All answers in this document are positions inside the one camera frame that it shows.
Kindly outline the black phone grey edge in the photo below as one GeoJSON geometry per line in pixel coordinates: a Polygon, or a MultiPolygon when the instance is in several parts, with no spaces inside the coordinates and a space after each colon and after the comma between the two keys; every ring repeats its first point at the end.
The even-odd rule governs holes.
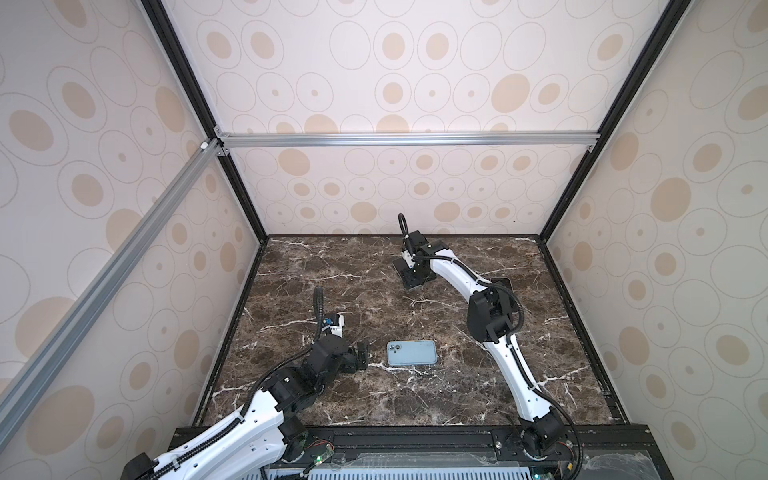
{"type": "Polygon", "coordinates": [[[411,290],[422,285],[420,276],[417,274],[413,267],[408,265],[404,259],[395,259],[393,261],[393,266],[406,290],[411,290]]]}

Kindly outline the light blue case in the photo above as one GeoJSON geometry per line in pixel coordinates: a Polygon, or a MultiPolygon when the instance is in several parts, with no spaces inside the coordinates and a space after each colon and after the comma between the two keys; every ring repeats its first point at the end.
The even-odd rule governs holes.
{"type": "Polygon", "coordinates": [[[437,361],[433,340],[391,341],[387,344],[387,363],[391,367],[435,365],[437,361]]]}

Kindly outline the pink phone case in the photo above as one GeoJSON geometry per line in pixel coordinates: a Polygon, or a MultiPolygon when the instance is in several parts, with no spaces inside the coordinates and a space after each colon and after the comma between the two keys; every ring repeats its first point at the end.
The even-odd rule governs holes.
{"type": "Polygon", "coordinates": [[[502,285],[508,290],[512,290],[511,282],[508,278],[492,278],[491,281],[494,284],[502,285]]]}

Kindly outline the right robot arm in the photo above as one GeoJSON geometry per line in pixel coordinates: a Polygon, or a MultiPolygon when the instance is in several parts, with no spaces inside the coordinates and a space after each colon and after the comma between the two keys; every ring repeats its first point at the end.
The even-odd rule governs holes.
{"type": "Polygon", "coordinates": [[[476,273],[447,245],[419,231],[403,235],[401,257],[393,265],[408,290],[441,277],[466,300],[470,336],[491,354],[512,393],[524,451],[534,460],[552,453],[566,433],[565,414],[538,388],[519,348],[525,315],[512,289],[476,273]]]}

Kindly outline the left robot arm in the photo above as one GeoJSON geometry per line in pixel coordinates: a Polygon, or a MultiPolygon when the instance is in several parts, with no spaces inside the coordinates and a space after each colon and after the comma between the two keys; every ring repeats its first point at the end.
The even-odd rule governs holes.
{"type": "Polygon", "coordinates": [[[244,405],[186,443],[158,456],[145,453],[123,468],[123,479],[240,479],[283,458],[303,454],[307,431],[298,413],[340,373],[363,371],[369,345],[323,334],[276,365],[244,405]]]}

